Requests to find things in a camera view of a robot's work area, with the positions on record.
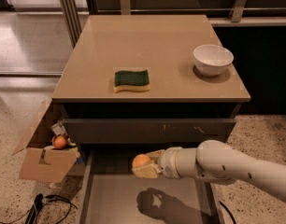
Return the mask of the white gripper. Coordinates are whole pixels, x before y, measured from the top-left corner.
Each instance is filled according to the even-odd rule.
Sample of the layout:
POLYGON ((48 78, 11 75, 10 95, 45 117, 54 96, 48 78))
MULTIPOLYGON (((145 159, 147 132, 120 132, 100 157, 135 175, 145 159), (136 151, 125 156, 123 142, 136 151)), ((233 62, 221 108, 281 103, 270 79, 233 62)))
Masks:
POLYGON ((147 156, 150 161, 134 167, 132 169, 133 174, 139 178, 153 179, 158 178, 162 172, 162 175, 168 179, 180 179, 176 167, 176 157, 179 151, 180 147, 170 147, 166 150, 160 149, 148 152, 147 156))

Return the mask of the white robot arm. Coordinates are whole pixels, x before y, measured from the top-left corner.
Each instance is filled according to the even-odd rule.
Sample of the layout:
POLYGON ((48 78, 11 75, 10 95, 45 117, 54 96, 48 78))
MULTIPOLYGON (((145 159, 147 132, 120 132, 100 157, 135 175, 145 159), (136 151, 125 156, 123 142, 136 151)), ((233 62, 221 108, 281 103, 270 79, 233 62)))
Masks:
POLYGON ((241 180, 286 203, 286 165, 255 159, 216 140, 139 154, 132 172, 139 178, 191 177, 217 184, 241 180))

